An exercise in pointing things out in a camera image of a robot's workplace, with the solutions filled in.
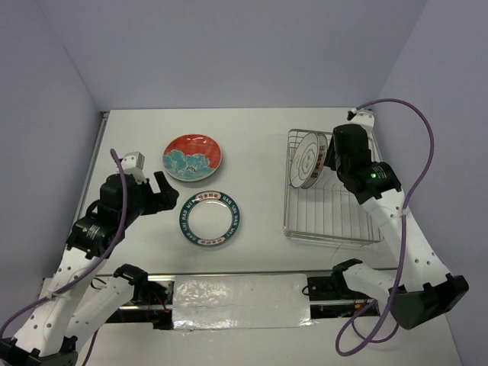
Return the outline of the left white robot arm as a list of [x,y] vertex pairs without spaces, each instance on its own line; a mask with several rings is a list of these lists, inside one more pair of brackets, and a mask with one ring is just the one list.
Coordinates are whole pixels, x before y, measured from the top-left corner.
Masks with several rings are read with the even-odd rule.
[[124,264],[87,303],[81,300],[125,230],[140,216],[175,207],[179,193],[162,172],[154,174],[159,192],[147,178],[115,174],[101,186],[100,197],[76,221],[59,267],[44,295],[19,310],[29,313],[12,336],[1,338],[1,361],[8,365],[74,365],[86,343],[126,303],[165,305],[169,289],[143,269]]

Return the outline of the green rim lettered plate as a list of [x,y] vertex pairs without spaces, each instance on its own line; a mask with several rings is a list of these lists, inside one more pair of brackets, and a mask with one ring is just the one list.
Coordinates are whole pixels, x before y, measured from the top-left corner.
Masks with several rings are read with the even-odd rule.
[[237,233],[241,213],[237,202],[221,191],[201,191],[182,205],[178,224],[192,244],[214,248],[229,242]]

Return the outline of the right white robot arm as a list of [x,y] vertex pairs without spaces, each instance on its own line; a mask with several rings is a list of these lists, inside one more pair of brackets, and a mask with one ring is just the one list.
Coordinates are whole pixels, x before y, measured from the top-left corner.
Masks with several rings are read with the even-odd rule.
[[413,329],[450,311],[467,293],[462,275],[453,275],[435,254],[406,206],[406,195],[391,166],[372,158],[366,129],[343,124],[332,132],[325,165],[374,221],[398,262],[395,277],[359,259],[332,269],[333,293],[365,294],[384,305],[404,329]]

